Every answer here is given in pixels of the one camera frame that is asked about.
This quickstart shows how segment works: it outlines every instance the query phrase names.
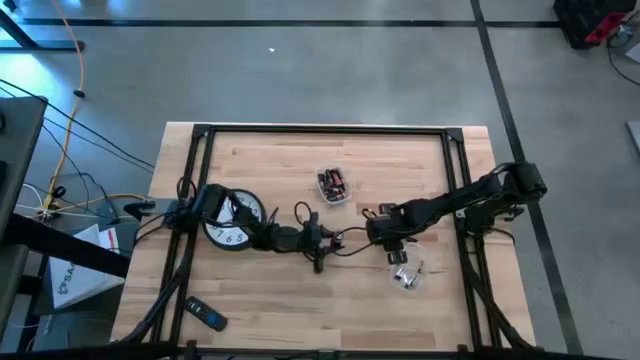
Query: black floor line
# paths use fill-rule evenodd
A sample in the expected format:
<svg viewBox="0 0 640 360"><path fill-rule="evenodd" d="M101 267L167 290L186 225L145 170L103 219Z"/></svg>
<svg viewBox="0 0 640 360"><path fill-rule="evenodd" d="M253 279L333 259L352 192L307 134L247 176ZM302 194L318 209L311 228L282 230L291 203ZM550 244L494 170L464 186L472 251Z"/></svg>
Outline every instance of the black floor line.
<svg viewBox="0 0 640 360"><path fill-rule="evenodd" d="M559 29L559 21L485 21L490 28Z"/></svg>
<svg viewBox="0 0 640 360"><path fill-rule="evenodd" d="M67 19L71 26L95 27L476 27L474 20L147 20ZM64 26L57 18L25 18L21 25ZM495 28L558 28L557 21L488 21Z"/></svg>
<svg viewBox="0 0 640 360"><path fill-rule="evenodd" d="M525 160L524 150L522 149L522 143L520 142L520 136L516 124L513 120L513 114L511 113L511 107L507 99L507 94L502 83L502 76L498 70L498 64L496 62L493 47L491 46L491 39L489 38L489 32L487 30L488 23L484 20L482 9L480 8L479 0L470 0L471 7L473 9L473 15L478 25L478 35L480 36L480 42L482 44L482 50L484 51L484 57L487 62L487 68L489 70L489 76L491 77L491 83L498 100L498 107L502 115L502 121L504 123L505 130L507 132L507 138L509 139L509 145L511 146L511 152L513 158L516 161ZM582 344L578 337L578 331L576 324L571 313L571 307L569 306L569 299L562 283L560 276L560 270L556 262L556 257L553 253L551 246L551 240L549 239L549 233L544 223L542 216L542 210L539 203L532 203L528 205L529 215L531 216L531 223L533 224L533 231L536 236L538 248L540 249L540 255L542 257L542 264L544 266L545 273L547 275L547 281L551 289L551 296L553 303L556 307L558 319L560 320L560 328L564 337L565 344L567 346L567 352L570 354L581 355Z"/></svg>

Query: concrete floor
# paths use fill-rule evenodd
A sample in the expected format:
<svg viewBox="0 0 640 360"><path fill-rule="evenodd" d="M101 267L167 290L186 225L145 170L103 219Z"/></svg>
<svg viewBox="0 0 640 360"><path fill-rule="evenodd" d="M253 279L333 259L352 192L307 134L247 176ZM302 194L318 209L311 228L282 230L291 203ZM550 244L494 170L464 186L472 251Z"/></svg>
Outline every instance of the concrete floor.
<svg viewBox="0 0 640 360"><path fill-rule="evenodd" d="M59 1L70 18L473 20L467 0ZM480 3L490 21L554 20L549 0ZM22 11L56 17L47 1ZM60 26L24 29L67 39ZM149 161L167 121L485 125L497 160L512 159L475 28L74 31L87 43L78 119ZM543 213L585 353L635 358L640 164L624 123L640 120L640 88L614 73L604 48L574 51L558 29L491 29L490 38L525 153L550 189ZM614 60L640 79L640 65ZM1 78L71 109L75 54L3 54L0 65ZM149 174L100 149L73 140L69 155L108 192L147 191ZM27 179L46 185L58 157L44 133ZM82 201L80 184L68 185ZM564 351L528 216L513 232L538 344Z"/></svg>

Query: clock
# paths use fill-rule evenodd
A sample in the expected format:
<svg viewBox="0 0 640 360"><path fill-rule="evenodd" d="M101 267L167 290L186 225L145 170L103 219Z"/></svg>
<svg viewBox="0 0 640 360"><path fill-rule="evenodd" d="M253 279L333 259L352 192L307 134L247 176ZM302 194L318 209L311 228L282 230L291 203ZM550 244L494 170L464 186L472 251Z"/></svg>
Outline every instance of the clock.
<svg viewBox="0 0 640 360"><path fill-rule="evenodd" d="M267 214L264 210L264 205L254 193L243 189L231 189L231 192L235 194L242 205L251 209L258 221L263 224L266 222ZM219 223L231 221L234 213L235 207L231 204L231 200L226 198L216 221ZM240 251L251 247L249 235L239 227L219 227L206 222L202 226L204 233L213 245L223 250Z"/></svg>

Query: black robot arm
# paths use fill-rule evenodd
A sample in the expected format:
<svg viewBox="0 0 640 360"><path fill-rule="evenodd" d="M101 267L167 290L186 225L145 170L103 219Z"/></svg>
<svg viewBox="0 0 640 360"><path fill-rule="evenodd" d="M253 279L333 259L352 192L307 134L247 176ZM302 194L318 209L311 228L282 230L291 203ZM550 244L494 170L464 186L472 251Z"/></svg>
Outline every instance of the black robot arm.
<svg viewBox="0 0 640 360"><path fill-rule="evenodd" d="M369 241L383 245L390 264L407 261L402 240L425 231L442 216L464 210L463 229L469 235L485 234L497 216L512 220L523 210L518 205L540 199L547 187L534 164L498 166L477 181L433 199L380 205L379 216L369 217Z"/></svg>
<svg viewBox="0 0 640 360"><path fill-rule="evenodd" d="M218 223L215 219L227 198L234 208L233 220L228 223ZM262 223L251 212L251 208L237 199L233 191L220 184L205 185L191 210L195 221L204 221L219 227L241 228L249 236L249 243L255 250L303 253L313 261L314 271L321 273L325 256L342 248L342 235L320 225L318 213L315 211L309 211L309 219L301 222L301 230L274 222L276 212L277 209L266 223ZM323 239L331 239L331 241L323 246Z"/></svg>

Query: plastic container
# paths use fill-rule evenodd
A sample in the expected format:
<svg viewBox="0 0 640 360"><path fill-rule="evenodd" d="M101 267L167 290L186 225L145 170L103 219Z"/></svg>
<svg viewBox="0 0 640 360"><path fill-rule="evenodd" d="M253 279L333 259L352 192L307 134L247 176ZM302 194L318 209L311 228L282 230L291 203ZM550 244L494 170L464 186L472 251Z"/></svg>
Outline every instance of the plastic container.
<svg viewBox="0 0 640 360"><path fill-rule="evenodd" d="M391 266L389 280L404 293L418 294L424 287L428 273L425 249L416 243L407 243L404 250L407 252L407 262Z"/></svg>
<svg viewBox="0 0 640 360"><path fill-rule="evenodd" d="M338 172L340 173L340 177L342 178L342 183L344 184L344 198L336 200L336 201L329 201L329 199L327 199L327 197L324 195L324 191L322 189L322 186L320 186L320 181L318 180L318 175L324 174L327 170L338 170ZM316 186L318 188L318 192L320 193L320 196L329 205L344 204L345 202L347 202L351 198L351 186L349 185L349 181L348 181L347 177L345 176L344 171L342 170L342 168L340 168L337 165L325 165L323 167L320 167L318 170L316 170L315 182L316 182Z"/></svg>

